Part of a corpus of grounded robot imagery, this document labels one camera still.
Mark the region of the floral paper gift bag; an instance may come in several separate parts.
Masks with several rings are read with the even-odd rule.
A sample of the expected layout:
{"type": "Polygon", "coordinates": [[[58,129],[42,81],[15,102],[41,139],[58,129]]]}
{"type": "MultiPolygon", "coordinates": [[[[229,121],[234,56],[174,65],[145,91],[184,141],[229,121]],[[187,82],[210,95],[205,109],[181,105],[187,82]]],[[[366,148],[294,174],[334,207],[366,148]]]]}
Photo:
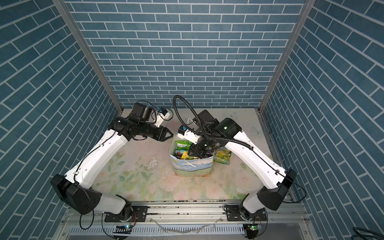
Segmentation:
{"type": "Polygon", "coordinates": [[[170,147],[170,158],[176,175],[181,177],[207,177],[211,174],[213,166],[213,156],[205,159],[181,160],[173,156],[175,141],[182,140],[174,137],[170,147]]]}

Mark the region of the green Fox's Spring Tea candy bag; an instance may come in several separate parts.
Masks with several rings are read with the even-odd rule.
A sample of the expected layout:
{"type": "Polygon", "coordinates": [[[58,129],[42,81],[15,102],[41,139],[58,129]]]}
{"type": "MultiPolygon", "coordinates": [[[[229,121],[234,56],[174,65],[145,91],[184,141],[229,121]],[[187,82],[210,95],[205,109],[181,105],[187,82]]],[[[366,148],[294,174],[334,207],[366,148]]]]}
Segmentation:
{"type": "Polygon", "coordinates": [[[231,156],[232,156],[232,152],[227,148],[222,147],[214,151],[213,160],[214,162],[217,162],[220,164],[229,165],[231,156]]]}

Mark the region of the yellow-green snack packet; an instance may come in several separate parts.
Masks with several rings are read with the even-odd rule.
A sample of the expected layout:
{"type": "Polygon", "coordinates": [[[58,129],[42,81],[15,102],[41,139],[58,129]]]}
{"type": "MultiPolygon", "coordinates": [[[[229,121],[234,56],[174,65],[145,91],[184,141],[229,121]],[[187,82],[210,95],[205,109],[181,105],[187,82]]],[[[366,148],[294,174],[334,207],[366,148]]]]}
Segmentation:
{"type": "Polygon", "coordinates": [[[193,160],[193,159],[197,159],[197,157],[191,157],[189,156],[188,154],[188,151],[186,150],[174,150],[173,152],[173,156],[177,159],[181,159],[181,160],[193,160]]]}

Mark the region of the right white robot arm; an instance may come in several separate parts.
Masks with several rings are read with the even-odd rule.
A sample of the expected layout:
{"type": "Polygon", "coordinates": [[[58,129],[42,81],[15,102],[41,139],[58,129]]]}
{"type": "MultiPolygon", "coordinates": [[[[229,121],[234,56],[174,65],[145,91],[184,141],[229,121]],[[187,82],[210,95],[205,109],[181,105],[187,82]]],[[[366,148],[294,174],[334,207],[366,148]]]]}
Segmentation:
{"type": "Polygon", "coordinates": [[[263,184],[255,193],[248,194],[244,198],[240,210],[249,215],[264,208],[276,211],[293,185],[296,172],[292,169],[285,170],[272,161],[230,118],[219,122],[204,110],[196,115],[193,121],[198,127],[196,130],[186,124],[178,129],[179,137],[192,142],[190,156],[203,157],[207,151],[216,147],[225,147],[237,155],[263,184]]]}

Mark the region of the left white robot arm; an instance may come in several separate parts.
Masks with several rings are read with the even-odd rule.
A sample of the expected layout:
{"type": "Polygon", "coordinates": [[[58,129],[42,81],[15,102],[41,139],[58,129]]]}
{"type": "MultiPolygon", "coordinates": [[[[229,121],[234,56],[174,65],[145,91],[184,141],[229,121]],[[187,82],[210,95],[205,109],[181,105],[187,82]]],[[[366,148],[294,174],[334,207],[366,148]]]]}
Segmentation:
{"type": "Polygon", "coordinates": [[[151,138],[164,142],[173,137],[162,126],[173,118],[173,111],[156,108],[147,101],[135,103],[127,117],[115,118],[96,145],[64,175],[56,174],[51,185],[61,201],[81,215],[102,212],[116,215],[121,222],[132,216],[132,204],[121,196],[102,194],[92,189],[98,173],[130,140],[151,138]]]}

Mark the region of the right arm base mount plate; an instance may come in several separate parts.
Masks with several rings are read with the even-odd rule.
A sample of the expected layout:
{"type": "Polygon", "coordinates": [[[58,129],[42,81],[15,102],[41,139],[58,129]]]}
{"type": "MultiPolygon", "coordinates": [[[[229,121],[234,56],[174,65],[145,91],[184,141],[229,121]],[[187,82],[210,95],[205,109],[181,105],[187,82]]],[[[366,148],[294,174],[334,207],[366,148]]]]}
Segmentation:
{"type": "Polygon", "coordinates": [[[260,209],[252,214],[239,205],[224,205],[223,210],[229,222],[266,222],[268,219],[265,209],[260,209]]]}

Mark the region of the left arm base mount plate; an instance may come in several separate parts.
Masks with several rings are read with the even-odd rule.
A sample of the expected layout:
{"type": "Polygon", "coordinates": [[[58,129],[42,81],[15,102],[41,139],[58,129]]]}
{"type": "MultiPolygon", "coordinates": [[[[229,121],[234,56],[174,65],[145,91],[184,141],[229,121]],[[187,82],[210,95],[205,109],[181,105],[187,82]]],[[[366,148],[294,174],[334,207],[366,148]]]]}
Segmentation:
{"type": "Polygon", "coordinates": [[[104,221],[106,223],[141,223],[145,222],[147,213],[147,206],[130,206],[119,214],[106,213],[104,221]]]}

